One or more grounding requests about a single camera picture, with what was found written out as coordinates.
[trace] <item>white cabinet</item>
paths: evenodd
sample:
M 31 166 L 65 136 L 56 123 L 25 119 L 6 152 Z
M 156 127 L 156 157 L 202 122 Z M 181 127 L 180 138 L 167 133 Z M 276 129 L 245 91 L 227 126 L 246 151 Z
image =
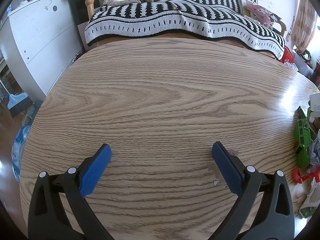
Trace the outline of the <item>white cabinet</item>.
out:
M 9 13 L 0 29 L 0 49 L 20 85 L 42 102 L 82 50 L 67 0 L 34 0 Z

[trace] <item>silver screw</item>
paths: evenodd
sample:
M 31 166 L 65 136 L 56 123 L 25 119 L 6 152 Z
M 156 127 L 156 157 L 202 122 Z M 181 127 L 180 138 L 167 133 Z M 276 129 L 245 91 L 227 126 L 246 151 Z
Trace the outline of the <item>silver screw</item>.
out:
M 249 172 L 255 172 L 255 168 L 253 167 L 253 166 L 248 166 L 247 167 L 247 171 L 249 171 Z
M 43 178 L 46 174 L 47 174 L 47 173 L 46 173 L 45 171 L 41 171 L 41 172 L 39 173 L 39 177 L 40 177 L 40 178 Z
M 277 174 L 278 174 L 280 177 L 283 177 L 283 175 L 284 175 L 283 171 L 277 171 Z
M 76 170 L 77 169 L 75 167 L 71 167 L 71 168 L 68 169 L 68 173 L 69 174 L 74 174 L 76 172 Z

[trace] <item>wood grain tabletop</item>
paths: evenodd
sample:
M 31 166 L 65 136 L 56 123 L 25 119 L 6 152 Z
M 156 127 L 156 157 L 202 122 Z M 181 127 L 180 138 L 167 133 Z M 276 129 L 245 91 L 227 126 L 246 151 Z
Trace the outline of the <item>wood grain tabletop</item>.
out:
M 21 165 L 24 218 L 39 172 L 64 173 L 108 143 L 111 161 L 86 199 L 116 240 L 207 240 L 237 198 L 211 157 L 221 141 L 244 165 L 284 172 L 299 232 L 308 189 L 291 176 L 295 110 L 317 92 L 284 64 L 228 44 L 147 38 L 92 49 L 58 80 L 32 125 Z

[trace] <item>striped blanket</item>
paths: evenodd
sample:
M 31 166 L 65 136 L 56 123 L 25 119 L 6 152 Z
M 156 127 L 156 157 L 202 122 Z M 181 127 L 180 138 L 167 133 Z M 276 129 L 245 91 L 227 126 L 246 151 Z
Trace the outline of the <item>striped blanket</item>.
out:
M 89 21 L 85 38 L 91 45 L 108 37 L 138 38 L 163 33 L 237 41 L 249 49 L 270 52 L 278 59 L 284 53 L 283 37 L 244 18 L 239 0 L 162 0 L 103 6 Z

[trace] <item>wooden armrest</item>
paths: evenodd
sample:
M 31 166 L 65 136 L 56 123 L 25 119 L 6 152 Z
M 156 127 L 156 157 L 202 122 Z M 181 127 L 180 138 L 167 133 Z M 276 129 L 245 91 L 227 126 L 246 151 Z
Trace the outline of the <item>wooden armrest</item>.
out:
M 94 6 L 93 6 L 94 1 L 95 0 L 85 0 L 85 5 L 87 6 L 89 20 L 91 20 L 92 16 L 94 15 Z
M 287 26 L 284 24 L 284 22 L 282 22 L 282 21 L 277 21 L 277 23 L 279 23 L 280 24 L 280 26 L 281 26 L 281 33 L 280 33 L 280 35 L 282 36 L 282 37 L 284 37 L 284 33 L 287 31 Z

